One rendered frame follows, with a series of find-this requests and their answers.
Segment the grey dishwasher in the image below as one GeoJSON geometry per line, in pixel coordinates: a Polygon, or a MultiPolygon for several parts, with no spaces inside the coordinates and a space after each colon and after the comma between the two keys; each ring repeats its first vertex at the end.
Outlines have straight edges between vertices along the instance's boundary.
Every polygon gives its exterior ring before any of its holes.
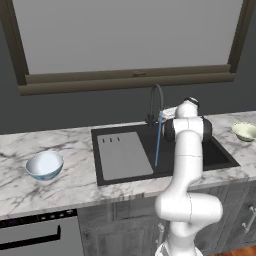
{"type": "Polygon", "coordinates": [[[77,211],[0,220],[0,256],[84,256],[77,211]]]}

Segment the white and blue bowl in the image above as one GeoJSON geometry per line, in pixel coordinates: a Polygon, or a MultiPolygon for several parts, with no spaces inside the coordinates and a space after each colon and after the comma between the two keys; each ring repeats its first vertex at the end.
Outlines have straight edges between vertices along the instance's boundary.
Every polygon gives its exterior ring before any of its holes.
{"type": "Polygon", "coordinates": [[[31,157],[26,172],[36,180],[48,181],[55,178],[64,165],[63,157],[56,151],[43,151],[31,157]]]}

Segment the brown framed window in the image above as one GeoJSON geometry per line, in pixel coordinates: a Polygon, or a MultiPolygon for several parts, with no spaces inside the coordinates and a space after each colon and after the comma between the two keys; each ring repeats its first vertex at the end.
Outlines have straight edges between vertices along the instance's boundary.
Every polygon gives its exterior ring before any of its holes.
{"type": "Polygon", "coordinates": [[[21,95],[231,82],[256,0],[0,0],[21,95]]]}

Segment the grey sink draining board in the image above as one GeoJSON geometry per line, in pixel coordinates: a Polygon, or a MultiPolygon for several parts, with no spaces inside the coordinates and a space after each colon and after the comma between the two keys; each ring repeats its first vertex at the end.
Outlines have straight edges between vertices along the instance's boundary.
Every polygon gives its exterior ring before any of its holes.
{"type": "Polygon", "coordinates": [[[99,135],[97,141],[105,181],[141,177],[153,173],[136,132],[99,135]]]}

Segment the blue water stream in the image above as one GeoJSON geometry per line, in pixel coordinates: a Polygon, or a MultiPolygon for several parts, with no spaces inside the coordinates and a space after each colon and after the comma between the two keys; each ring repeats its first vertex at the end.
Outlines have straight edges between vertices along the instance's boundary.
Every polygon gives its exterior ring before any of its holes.
{"type": "Polygon", "coordinates": [[[157,133],[157,143],[156,143],[156,154],[155,154],[155,168],[158,166],[158,156],[159,156],[159,149],[160,149],[160,140],[161,140],[161,129],[162,129],[162,119],[163,119],[163,110],[159,112],[159,119],[158,119],[158,133],[157,133]]]}

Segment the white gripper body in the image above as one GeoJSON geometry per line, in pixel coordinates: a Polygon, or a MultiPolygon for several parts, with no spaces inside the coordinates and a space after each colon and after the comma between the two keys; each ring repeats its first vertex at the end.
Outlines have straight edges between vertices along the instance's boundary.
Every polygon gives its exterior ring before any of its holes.
{"type": "Polygon", "coordinates": [[[172,119],[175,117],[176,107],[168,107],[162,111],[162,117],[164,119],[172,119]]]}

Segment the black curved tap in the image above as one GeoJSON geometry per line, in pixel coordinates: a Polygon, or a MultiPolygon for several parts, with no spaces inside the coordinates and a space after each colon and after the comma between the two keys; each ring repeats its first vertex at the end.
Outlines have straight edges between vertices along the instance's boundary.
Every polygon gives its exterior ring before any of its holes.
{"type": "Polygon", "coordinates": [[[162,113],[164,110],[164,95],[163,95],[162,88],[159,84],[155,84],[152,86],[152,89],[151,89],[149,112],[147,114],[147,118],[145,119],[145,122],[148,127],[152,127],[157,122],[157,120],[154,118],[154,111],[153,111],[155,92],[159,93],[159,102],[160,102],[159,112],[162,113]]]}

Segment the pale green bowl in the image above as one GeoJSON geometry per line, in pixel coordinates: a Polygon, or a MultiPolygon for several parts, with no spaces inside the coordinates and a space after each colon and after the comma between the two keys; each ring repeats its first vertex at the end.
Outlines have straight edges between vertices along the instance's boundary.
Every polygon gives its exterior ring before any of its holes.
{"type": "Polygon", "coordinates": [[[248,122],[237,122],[231,127],[232,132],[238,139],[245,142],[256,140],[256,125],[248,122]]]}

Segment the grey cupboard door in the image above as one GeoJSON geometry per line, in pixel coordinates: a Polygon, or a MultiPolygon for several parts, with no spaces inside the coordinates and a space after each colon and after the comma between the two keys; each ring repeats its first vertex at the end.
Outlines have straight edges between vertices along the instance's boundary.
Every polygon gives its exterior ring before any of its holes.
{"type": "Polygon", "coordinates": [[[256,180],[248,183],[246,187],[245,199],[238,205],[235,212],[235,221],[231,225],[228,236],[219,242],[218,252],[225,252],[256,245],[256,219],[250,231],[245,233],[242,223],[247,223],[252,213],[249,207],[256,208],[256,180]]]}
{"type": "Polygon", "coordinates": [[[159,238],[158,217],[104,221],[78,213],[85,256],[154,256],[159,238]]]}

